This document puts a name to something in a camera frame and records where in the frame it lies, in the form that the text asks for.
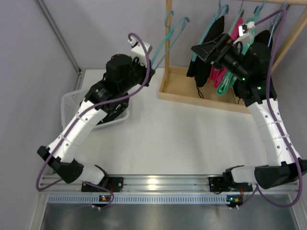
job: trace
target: wooden rack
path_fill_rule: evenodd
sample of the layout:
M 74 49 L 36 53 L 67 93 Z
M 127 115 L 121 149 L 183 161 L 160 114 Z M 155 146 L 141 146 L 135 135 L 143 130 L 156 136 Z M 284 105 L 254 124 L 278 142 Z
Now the wooden rack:
M 257 1 L 263 2 L 263 0 L 245 0 L 245 1 Z M 284 0 L 267 0 L 270 3 L 284 3 Z M 288 4 L 291 5 L 306 5 L 307 0 L 288 0 Z M 172 9 L 172 0 L 166 0 L 166 12 Z M 171 23 L 171 15 L 168 17 L 167 24 Z M 307 24 L 307 7 L 305 7 L 303 13 L 295 23 L 294 27 L 290 31 L 289 35 L 285 39 L 284 43 L 280 46 L 275 56 L 274 66 L 272 71 L 276 69 L 280 61 L 283 59 L 293 42 L 298 35 L 302 32 L 303 28 Z M 170 41 L 165 43 L 165 50 L 167 51 L 170 46 Z M 205 84 L 200 88 L 204 99 L 199 98 L 198 92 L 195 87 L 195 80 L 193 78 L 187 78 L 186 73 L 188 68 L 169 66 L 169 53 L 165 57 L 165 72 L 161 87 L 158 93 L 160 99 L 201 105 L 211 108 L 224 109 L 229 111 L 249 113 L 248 109 L 244 106 L 242 100 L 238 103 L 238 98 L 235 97 L 233 89 L 229 89 L 224 95 L 218 96 L 216 89 L 211 85 Z

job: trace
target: tabletop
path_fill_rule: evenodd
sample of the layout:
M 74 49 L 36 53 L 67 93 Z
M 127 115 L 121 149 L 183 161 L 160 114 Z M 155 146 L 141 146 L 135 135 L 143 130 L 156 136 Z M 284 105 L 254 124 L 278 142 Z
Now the tabletop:
M 82 89 L 104 72 L 87 70 Z M 124 123 L 92 131 L 76 159 L 110 174 L 221 174 L 237 165 L 267 164 L 251 115 L 161 100 L 163 73 L 158 69 L 150 86 L 130 98 Z

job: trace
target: plastic basket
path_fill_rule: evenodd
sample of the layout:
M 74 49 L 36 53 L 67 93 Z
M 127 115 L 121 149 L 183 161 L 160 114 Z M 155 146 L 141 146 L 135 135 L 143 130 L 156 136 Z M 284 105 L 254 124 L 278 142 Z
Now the plastic basket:
M 80 103 L 84 100 L 84 97 L 88 90 L 76 90 L 69 92 L 62 96 L 61 99 L 61 121 L 63 130 L 66 125 L 72 120 L 80 108 Z M 113 124 L 117 124 L 125 121 L 129 117 L 130 113 L 128 108 L 119 115 L 114 121 L 106 122 L 95 126 L 94 129 L 104 128 Z

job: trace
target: wooden tray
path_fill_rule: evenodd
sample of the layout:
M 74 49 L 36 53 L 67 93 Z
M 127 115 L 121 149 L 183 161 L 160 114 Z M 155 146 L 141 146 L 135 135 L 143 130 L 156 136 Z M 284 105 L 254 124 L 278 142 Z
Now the wooden tray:
M 169 66 L 168 70 L 168 78 L 166 78 L 165 71 L 158 93 L 160 99 L 249 113 L 242 100 L 237 104 L 239 99 L 235 97 L 232 89 L 229 89 L 224 95 L 219 96 L 216 94 L 213 82 L 211 82 L 210 85 L 205 84 L 204 87 L 200 88 L 204 96 L 204 99 L 202 99 L 198 96 L 194 78 L 188 78 L 186 76 L 188 68 Z

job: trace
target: pink garment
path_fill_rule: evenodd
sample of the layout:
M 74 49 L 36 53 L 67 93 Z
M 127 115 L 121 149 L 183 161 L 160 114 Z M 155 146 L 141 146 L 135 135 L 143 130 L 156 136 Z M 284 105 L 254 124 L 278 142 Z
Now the pink garment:
M 239 26 L 243 24 L 243 19 L 239 18 L 238 21 L 236 22 L 235 28 L 233 30 L 233 32 L 231 33 L 231 39 L 236 41 L 237 38 L 239 37 Z M 226 68 L 221 68 L 218 70 L 215 70 L 215 68 L 212 66 L 211 67 L 211 72 L 210 72 L 210 76 L 208 79 L 208 84 L 210 84 L 210 81 L 213 80 L 214 81 L 214 87 L 217 89 L 219 87 L 219 85 L 221 84 L 224 75 L 226 74 L 227 69 Z

